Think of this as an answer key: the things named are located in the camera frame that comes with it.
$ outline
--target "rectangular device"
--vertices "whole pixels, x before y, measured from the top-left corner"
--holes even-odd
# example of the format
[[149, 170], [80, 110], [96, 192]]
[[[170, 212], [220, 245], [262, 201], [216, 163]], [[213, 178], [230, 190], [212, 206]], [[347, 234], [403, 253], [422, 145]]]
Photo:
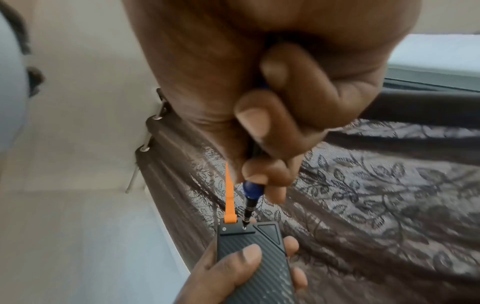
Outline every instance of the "rectangular device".
[[295, 304], [295, 289], [278, 223], [251, 223], [245, 229], [241, 221], [218, 225], [217, 260], [252, 244], [261, 248], [260, 267], [225, 303]]

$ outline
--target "person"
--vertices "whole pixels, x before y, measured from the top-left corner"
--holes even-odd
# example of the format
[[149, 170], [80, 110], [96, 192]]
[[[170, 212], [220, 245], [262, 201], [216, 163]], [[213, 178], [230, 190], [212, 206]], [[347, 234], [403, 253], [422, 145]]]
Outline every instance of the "person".
[[[389, 56], [421, 9], [421, 0], [123, 2], [173, 109], [215, 145], [236, 183], [265, 185], [277, 204], [304, 154], [380, 92]], [[266, 49], [272, 33], [282, 42]], [[270, 89], [255, 88], [259, 72]], [[247, 159], [250, 137], [266, 154]], [[297, 250], [295, 239], [284, 242], [290, 254]], [[215, 248], [176, 303], [222, 302], [261, 260], [253, 245], [215, 264]], [[301, 270], [292, 279], [307, 285]]]

